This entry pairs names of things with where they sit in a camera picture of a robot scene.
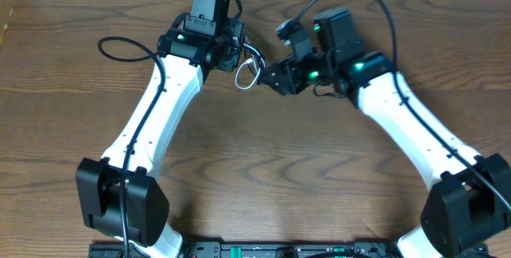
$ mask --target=green terminal block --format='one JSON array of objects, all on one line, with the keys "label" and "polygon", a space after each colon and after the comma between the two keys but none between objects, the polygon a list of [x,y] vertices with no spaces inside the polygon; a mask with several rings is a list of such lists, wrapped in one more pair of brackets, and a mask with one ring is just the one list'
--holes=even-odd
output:
[{"label": "green terminal block", "polygon": [[[345,251],[344,247],[336,247],[336,248],[334,248],[334,252],[344,252],[344,251]],[[335,258],[346,258],[346,257],[345,256],[336,256]]]},{"label": "green terminal block", "polygon": [[231,258],[241,258],[241,247],[231,247]]}]

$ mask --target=white cable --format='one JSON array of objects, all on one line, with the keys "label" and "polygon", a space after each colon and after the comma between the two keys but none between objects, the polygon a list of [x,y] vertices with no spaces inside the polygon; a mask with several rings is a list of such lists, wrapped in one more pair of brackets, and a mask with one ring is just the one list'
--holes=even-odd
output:
[{"label": "white cable", "polygon": [[[256,50],[254,47],[252,47],[251,45],[244,43],[243,47],[251,49],[253,52],[255,52],[257,54],[257,56],[259,56],[260,58],[262,57],[261,53],[258,50]],[[261,62],[263,63],[263,69],[266,69],[266,62],[264,61],[264,59],[261,59]]]},{"label": "white cable", "polygon": [[[257,73],[255,74],[254,80],[252,81],[252,83],[249,86],[240,86],[240,84],[238,84],[238,75],[240,75],[241,69],[243,69],[243,67],[245,65],[248,65],[250,63],[253,63],[254,67],[257,69]],[[238,67],[238,71],[236,71],[236,77],[234,78],[234,82],[236,83],[236,87],[239,88],[239,89],[249,89],[249,88],[251,88],[254,85],[254,83],[256,83],[257,78],[259,77],[260,73],[261,73],[261,68],[259,68],[257,66],[256,61],[253,58],[247,59],[242,65],[240,65],[240,67]]]}]

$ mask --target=black cable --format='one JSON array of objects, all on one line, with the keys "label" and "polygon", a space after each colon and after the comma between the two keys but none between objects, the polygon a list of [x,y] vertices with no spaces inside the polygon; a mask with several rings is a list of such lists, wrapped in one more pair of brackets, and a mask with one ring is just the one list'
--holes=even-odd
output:
[{"label": "black cable", "polygon": [[[316,3],[318,0],[311,0],[309,4],[296,16],[295,20],[298,21],[300,18],[305,14],[305,12],[311,8],[311,6]],[[453,149],[448,145],[421,117],[418,115],[417,112],[412,108],[412,106],[409,103],[409,98],[405,97],[405,95],[402,93],[401,88],[398,84],[398,43],[396,38],[396,30],[394,28],[394,20],[392,19],[392,15],[390,14],[390,11],[388,7],[386,6],[385,2],[383,0],[375,0],[380,7],[382,8],[383,12],[386,15],[386,19],[389,22],[390,27],[390,35],[392,37],[392,63],[394,65],[394,68],[392,69],[392,74],[394,77],[394,87],[397,90],[397,93],[399,97],[402,100],[402,103],[407,107],[408,111],[412,113],[412,115],[417,119],[417,121],[424,126],[428,130],[428,132],[437,139],[437,141],[449,152],[449,154],[452,157],[455,157],[458,159],[482,184],[484,184],[507,208],[509,212],[511,212],[511,205],[509,205],[509,202],[505,200],[505,198],[500,194],[494,187],[489,183],[486,178],[484,178],[468,161],[466,161],[461,155],[459,155],[458,151],[456,149]]]},{"label": "black cable", "polygon": [[142,128],[144,127],[145,122],[147,121],[149,114],[151,114],[151,111],[154,108],[154,105],[158,101],[158,98],[160,97],[161,93],[164,90],[165,86],[165,71],[163,66],[161,65],[160,60],[158,57],[147,47],[143,46],[139,42],[136,42],[129,38],[123,38],[123,37],[107,37],[102,38],[97,43],[97,48],[101,52],[101,54],[105,55],[107,58],[112,58],[113,60],[117,60],[119,62],[138,62],[140,60],[122,60],[122,58],[114,58],[111,55],[107,54],[103,49],[101,48],[102,44],[104,42],[110,42],[110,41],[119,41],[119,42],[127,42],[129,44],[132,44],[148,55],[149,58],[152,58],[154,62],[156,63],[156,66],[158,67],[158,70],[160,71],[160,85],[158,86],[156,90],[156,94],[154,95],[153,100],[151,101],[151,104],[147,108],[147,110],[144,113],[144,116],[142,117],[141,121],[139,122],[137,128],[135,129],[135,132],[133,133],[133,136],[131,137],[131,140],[129,141],[129,144],[126,146],[126,155],[124,162],[122,163],[122,170],[121,170],[121,192],[119,197],[120,202],[120,210],[121,210],[121,224],[122,224],[122,239],[123,239],[123,245],[125,249],[125,255],[124,258],[129,258],[129,238],[128,238],[128,217],[126,215],[126,174],[128,172],[128,164],[129,164],[129,158],[131,157],[131,154],[133,152],[133,148],[135,146],[135,143],[137,142],[138,134],[141,132]]},{"label": "black cable", "polygon": [[318,86],[329,86],[330,84],[328,85],[322,85],[322,84],[317,84],[317,85],[314,85],[314,87],[312,88],[312,93],[317,96],[317,97],[335,97],[335,98],[344,98],[344,96],[341,96],[339,93],[336,93],[336,92],[330,92],[330,93],[323,93],[323,94],[319,94],[318,93]]},{"label": "black cable", "polygon": [[[243,48],[243,57],[245,58],[245,60],[247,60],[247,48],[246,47],[243,47],[243,44],[241,46]],[[252,66],[250,65],[250,63],[247,65],[248,69],[250,70],[250,72],[256,76],[257,75],[257,72],[254,71],[254,69],[252,68]]]},{"label": "black cable", "polygon": [[189,16],[190,13],[182,13],[180,15],[178,15],[176,17],[176,19],[174,19],[174,22],[172,23],[172,26],[170,26],[171,28],[178,28],[181,23],[184,22],[184,20],[186,19],[187,16]]},{"label": "black cable", "polygon": [[135,250],[135,252],[136,252],[138,255],[142,256],[142,257],[145,257],[145,258],[151,258],[151,256],[149,256],[149,255],[147,255],[147,254],[145,254],[145,253],[141,252],[140,250],[138,250],[137,246],[135,246],[135,245],[133,245],[133,250]]},{"label": "black cable", "polygon": [[242,47],[245,50],[248,50],[248,52],[257,59],[257,64],[259,65],[259,68],[261,68],[261,73],[262,73],[266,69],[265,63],[263,62],[266,59],[266,57],[264,57],[261,50],[259,50],[259,48],[257,48],[257,46],[254,46],[253,44],[250,44],[250,43],[244,43],[242,45]]},{"label": "black cable", "polygon": [[330,258],[330,257],[354,257],[354,258],[370,258],[368,255],[360,254],[358,252],[325,252],[320,254],[314,254],[310,256],[306,256],[305,258]]},{"label": "black cable", "polygon": [[238,6],[238,13],[232,18],[230,18],[230,20],[232,20],[234,23],[237,23],[241,18],[241,12],[243,11],[243,7],[241,6],[240,0],[234,0],[234,2],[236,3],[236,6]]}]

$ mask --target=wood grain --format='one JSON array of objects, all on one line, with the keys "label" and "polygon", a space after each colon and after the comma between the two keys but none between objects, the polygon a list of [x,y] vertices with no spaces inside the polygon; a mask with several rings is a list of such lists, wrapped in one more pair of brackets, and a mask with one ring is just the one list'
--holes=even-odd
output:
[{"label": "wood grain", "polygon": [[[273,62],[274,34],[309,0],[242,0],[246,33]],[[511,0],[386,0],[399,62],[420,99],[483,155],[511,160]],[[0,255],[83,257],[74,174],[117,137],[151,75],[148,62],[103,58],[97,40],[154,46],[192,0],[18,0],[0,50]],[[390,50],[371,0],[322,0],[303,20],[348,5],[371,49]],[[112,44],[120,56],[140,53]],[[169,221],[225,240],[397,238],[427,197],[395,143],[348,101],[306,91],[239,91],[213,72],[186,110],[162,169]],[[511,257],[511,232],[488,241]]]}]

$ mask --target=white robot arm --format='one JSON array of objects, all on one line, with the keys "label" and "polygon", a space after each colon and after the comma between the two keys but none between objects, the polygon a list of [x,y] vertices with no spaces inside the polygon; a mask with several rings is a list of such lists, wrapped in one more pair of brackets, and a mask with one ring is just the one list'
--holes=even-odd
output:
[{"label": "white robot arm", "polygon": [[[474,165],[477,162],[475,157],[479,153],[455,137],[417,99],[403,76],[400,73],[397,75],[400,89],[409,98],[409,103],[415,111],[444,141],[448,141],[453,149],[457,149],[462,157]],[[358,107],[384,128],[398,144],[421,174],[429,190],[442,180],[440,177],[442,173],[445,171],[452,174],[459,173],[465,169],[465,166],[452,158],[438,140],[401,103],[402,100],[394,86],[392,76],[392,73],[385,73],[372,79],[368,87],[360,88]],[[398,247],[405,258],[438,258],[442,256],[427,239],[420,226],[400,238]]]},{"label": "white robot arm", "polygon": [[[189,64],[190,61],[188,59],[173,55],[160,58],[160,62],[164,67],[166,75],[164,92],[155,104],[153,111],[145,122],[144,128],[138,136],[134,147],[134,154],[132,154],[128,166],[128,170],[133,172],[138,167],[143,167],[147,170],[147,175],[154,177],[157,181],[160,179],[165,151],[168,148],[177,124],[184,110],[203,84],[200,65],[195,67]],[[155,65],[149,85],[128,124],[121,132],[121,135],[113,142],[112,146],[103,153],[103,157],[110,158],[109,165],[119,169],[122,168],[126,154],[126,145],[129,143],[135,128],[151,103],[159,84],[160,74]],[[174,231],[167,222],[160,238],[153,246],[142,247],[136,243],[133,245],[154,258],[174,258],[179,254],[182,241],[181,235]]]}]

